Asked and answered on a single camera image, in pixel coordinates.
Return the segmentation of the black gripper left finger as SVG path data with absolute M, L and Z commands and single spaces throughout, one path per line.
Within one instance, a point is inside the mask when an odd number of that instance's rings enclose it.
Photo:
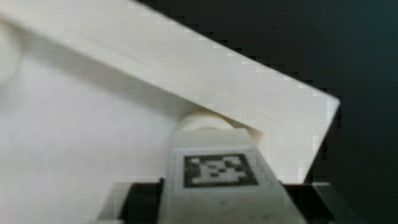
M 94 224 L 158 224 L 163 182 L 159 178 L 111 186 Z

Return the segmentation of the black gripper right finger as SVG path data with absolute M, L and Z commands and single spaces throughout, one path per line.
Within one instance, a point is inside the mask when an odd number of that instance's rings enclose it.
M 307 224 L 358 224 L 342 197 L 325 182 L 284 184 Z

